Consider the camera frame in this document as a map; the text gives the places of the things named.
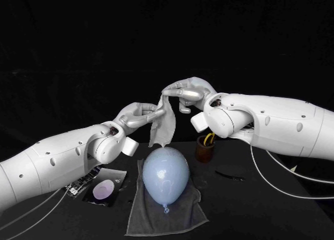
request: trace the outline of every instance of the white cloth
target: white cloth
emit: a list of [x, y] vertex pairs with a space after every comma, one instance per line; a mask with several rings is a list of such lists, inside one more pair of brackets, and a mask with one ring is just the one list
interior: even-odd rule
[[165, 109], [166, 113], [153, 121], [149, 147], [152, 147], [155, 144], [160, 144], [162, 147], [170, 144], [176, 130], [176, 116], [169, 101], [169, 96], [162, 95], [157, 109]]

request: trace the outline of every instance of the cup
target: cup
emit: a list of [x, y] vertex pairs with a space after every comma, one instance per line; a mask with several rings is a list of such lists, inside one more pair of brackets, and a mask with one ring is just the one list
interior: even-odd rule
[[196, 152], [195, 152], [195, 157], [202, 163], [208, 163], [214, 158], [215, 143], [217, 143], [214, 141], [209, 146], [205, 146], [205, 139], [206, 139], [205, 135], [198, 137]]

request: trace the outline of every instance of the black background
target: black background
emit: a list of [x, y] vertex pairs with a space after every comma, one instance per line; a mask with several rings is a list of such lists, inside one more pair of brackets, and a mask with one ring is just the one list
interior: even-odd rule
[[[0, 1], [0, 161], [111, 121], [130, 103], [157, 104], [163, 88], [189, 77], [218, 92], [334, 111], [334, 0]], [[199, 110], [183, 115], [170, 102], [173, 141], [196, 141]], [[150, 127], [130, 136], [140, 143]], [[281, 159], [334, 180], [333, 162]], [[334, 186], [303, 183], [334, 194]]]

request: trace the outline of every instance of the light blue balloon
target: light blue balloon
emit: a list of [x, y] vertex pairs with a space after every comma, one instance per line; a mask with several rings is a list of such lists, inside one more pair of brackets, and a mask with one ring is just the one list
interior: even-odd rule
[[143, 182], [165, 213], [186, 189], [189, 175], [188, 160], [178, 149], [162, 147], [150, 153], [143, 166]]

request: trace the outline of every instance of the black table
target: black table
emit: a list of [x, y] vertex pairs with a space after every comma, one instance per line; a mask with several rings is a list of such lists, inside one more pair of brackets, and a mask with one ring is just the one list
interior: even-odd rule
[[[159, 147], [156, 144], [149, 148], [149, 144], [143, 143], [134, 157], [121, 154], [107, 165], [107, 168], [127, 171], [123, 190], [113, 207], [82, 202], [85, 192], [75, 200], [67, 196], [46, 219], [16, 239], [142, 239], [143, 237], [124, 236], [133, 207], [130, 200], [134, 200], [137, 190], [137, 160], [146, 158]], [[253, 161], [251, 146], [245, 142], [235, 139], [218, 141], [209, 163], [201, 163], [195, 159], [196, 142], [173, 142], [169, 147], [176, 148], [188, 159], [191, 176], [202, 193], [199, 204], [209, 222], [188, 233], [156, 236], [155, 239], [334, 239], [334, 224], [316, 201], [287, 196], [261, 178]], [[254, 147], [254, 155], [271, 183], [287, 192], [309, 196], [294, 175], [278, 166], [267, 152]], [[245, 181], [222, 177], [215, 170], [244, 177]], [[0, 232], [0, 239], [12, 237], [35, 224], [54, 208], [62, 195], [61, 191], [38, 211]], [[10, 208], [0, 218], [0, 226], [49, 196], [51, 193], [33, 197]]]

